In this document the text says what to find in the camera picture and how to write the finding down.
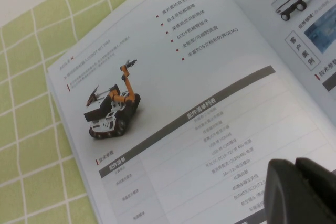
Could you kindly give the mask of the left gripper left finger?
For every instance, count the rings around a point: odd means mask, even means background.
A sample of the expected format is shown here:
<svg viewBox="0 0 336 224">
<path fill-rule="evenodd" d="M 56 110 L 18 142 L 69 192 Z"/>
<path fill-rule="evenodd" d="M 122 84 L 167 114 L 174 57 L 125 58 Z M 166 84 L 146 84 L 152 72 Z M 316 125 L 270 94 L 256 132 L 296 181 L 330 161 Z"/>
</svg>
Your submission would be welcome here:
<svg viewBox="0 0 336 224">
<path fill-rule="evenodd" d="M 323 199 L 316 163 L 272 159 L 264 195 L 268 223 L 323 223 Z"/>
</svg>

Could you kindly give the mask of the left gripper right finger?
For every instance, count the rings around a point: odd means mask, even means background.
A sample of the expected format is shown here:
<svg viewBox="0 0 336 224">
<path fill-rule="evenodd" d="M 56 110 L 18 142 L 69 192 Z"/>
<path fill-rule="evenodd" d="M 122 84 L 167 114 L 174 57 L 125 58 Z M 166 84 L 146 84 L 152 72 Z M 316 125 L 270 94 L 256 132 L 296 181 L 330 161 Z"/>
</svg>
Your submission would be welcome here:
<svg viewBox="0 0 336 224">
<path fill-rule="evenodd" d="M 297 158 L 306 192 L 303 214 L 306 223 L 335 223 L 335 174 L 309 158 Z"/>
</svg>

